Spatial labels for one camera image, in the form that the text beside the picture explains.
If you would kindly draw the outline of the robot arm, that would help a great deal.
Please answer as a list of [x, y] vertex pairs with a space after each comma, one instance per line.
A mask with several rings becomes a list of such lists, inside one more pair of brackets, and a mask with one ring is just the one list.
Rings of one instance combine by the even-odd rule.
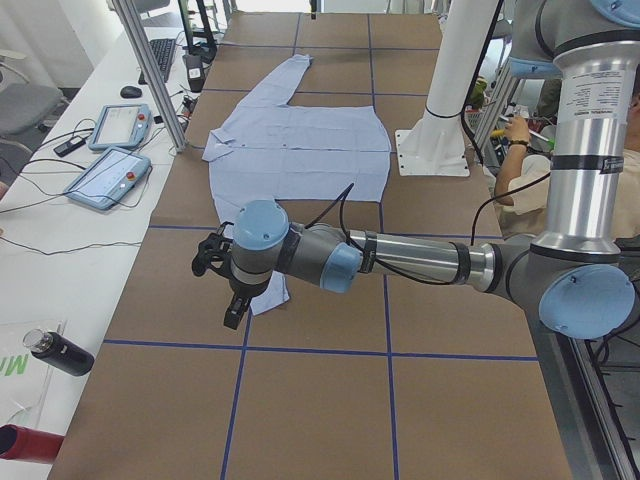
[[479, 244], [417, 235], [473, 218], [484, 181], [463, 152], [464, 100], [499, 8], [453, 3], [424, 112], [408, 130], [388, 135], [369, 107], [347, 122], [332, 108], [292, 105], [310, 64], [297, 54], [210, 133], [218, 272], [233, 292], [227, 327], [283, 304], [287, 277], [343, 293], [368, 273], [470, 285], [576, 339], [628, 318], [635, 291], [618, 265], [613, 220], [639, 64], [635, 1], [515, 5], [512, 71], [562, 81], [550, 167], [523, 187], [542, 196], [541, 232]]

